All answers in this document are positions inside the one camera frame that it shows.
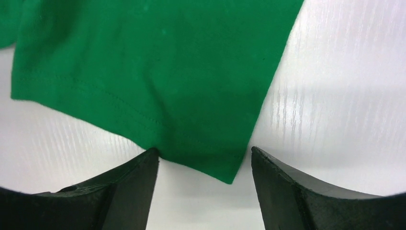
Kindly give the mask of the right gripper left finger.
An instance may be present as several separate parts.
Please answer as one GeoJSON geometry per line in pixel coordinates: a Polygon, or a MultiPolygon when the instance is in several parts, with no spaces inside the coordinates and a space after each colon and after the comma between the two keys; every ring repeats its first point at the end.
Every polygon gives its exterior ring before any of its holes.
{"type": "Polygon", "coordinates": [[[144,230],[157,179],[151,148],[107,172],[58,192],[0,190],[3,230],[144,230]]]}

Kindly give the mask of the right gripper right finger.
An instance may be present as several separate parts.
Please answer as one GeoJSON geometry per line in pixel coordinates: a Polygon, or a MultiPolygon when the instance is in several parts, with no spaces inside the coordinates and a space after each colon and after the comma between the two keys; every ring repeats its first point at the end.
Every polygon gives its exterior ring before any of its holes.
{"type": "Polygon", "coordinates": [[[251,149],[251,168],[267,230],[404,230],[406,195],[345,189],[251,149]]]}

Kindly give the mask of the green t shirt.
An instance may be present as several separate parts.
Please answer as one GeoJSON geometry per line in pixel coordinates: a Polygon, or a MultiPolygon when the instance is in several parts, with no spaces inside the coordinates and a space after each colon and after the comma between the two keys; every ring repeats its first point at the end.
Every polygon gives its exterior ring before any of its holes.
{"type": "Polygon", "coordinates": [[[231,184],[300,0],[3,0],[11,97],[231,184]]]}

